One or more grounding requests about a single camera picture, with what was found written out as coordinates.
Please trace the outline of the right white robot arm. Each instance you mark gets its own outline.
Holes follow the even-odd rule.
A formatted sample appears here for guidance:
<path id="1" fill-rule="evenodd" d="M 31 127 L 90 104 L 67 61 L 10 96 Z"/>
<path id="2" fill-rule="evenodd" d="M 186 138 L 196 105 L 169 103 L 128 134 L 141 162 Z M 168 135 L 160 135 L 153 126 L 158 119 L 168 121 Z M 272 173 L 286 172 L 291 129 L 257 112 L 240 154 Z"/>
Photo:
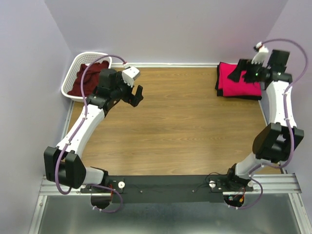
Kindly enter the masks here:
<path id="1" fill-rule="evenodd" d="M 237 81 L 239 75 L 247 83 L 263 82 L 269 100 L 269 123 L 255 137 L 252 153 L 228 169 L 225 187 L 235 191 L 246 187 L 255 172 L 263 167 L 282 168 L 290 162 L 294 150 L 304 137 L 298 129 L 292 111 L 291 74 L 286 73 L 288 51 L 269 51 L 264 45 L 255 48 L 252 59 L 240 59 L 229 79 Z"/>

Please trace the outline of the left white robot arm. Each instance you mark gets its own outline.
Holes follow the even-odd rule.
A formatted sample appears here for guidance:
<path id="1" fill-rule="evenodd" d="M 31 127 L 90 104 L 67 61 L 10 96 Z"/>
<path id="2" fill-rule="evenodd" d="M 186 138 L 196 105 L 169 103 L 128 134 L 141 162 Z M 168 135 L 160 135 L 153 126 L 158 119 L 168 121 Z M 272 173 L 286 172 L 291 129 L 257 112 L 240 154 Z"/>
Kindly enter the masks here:
<path id="1" fill-rule="evenodd" d="M 120 100 L 133 107 L 143 100 L 142 86 L 139 85 L 136 93 L 132 93 L 139 75 L 140 71 L 133 66 L 122 71 L 103 69 L 100 72 L 98 85 L 87 97 L 87 105 L 72 129 L 55 147 L 47 147 L 44 151 L 47 180 L 74 189 L 91 184 L 98 193 L 107 189 L 108 172 L 85 167 L 81 160 L 82 152 L 96 127 Z"/>

